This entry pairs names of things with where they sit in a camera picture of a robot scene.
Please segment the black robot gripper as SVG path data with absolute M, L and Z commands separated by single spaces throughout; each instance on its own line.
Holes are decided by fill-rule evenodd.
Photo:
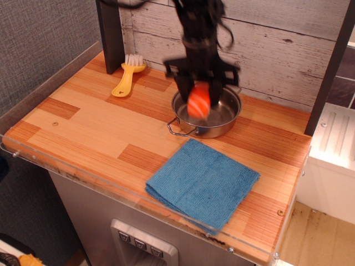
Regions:
M 208 81 L 211 107 L 217 105 L 223 85 L 238 86 L 240 68 L 220 58 L 216 43 L 183 42 L 183 45 L 184 57 L 164 61 L 167 76 L 175 79 L 184 102 L 188 101 L 195 81 Z

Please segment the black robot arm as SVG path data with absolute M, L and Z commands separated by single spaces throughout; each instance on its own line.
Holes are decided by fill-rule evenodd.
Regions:
M 226 85 L 239 85 L 240 67 L 223 61 L 218 53 L 217 26 L 222 22 L 222 1 L 174 1 L 183 29 L 186 57 L 164 61 L 166 75 L 173 77 L 180 96 L 187 101 L 197 81 L 209 86 L 211 106 L 219 103 Z

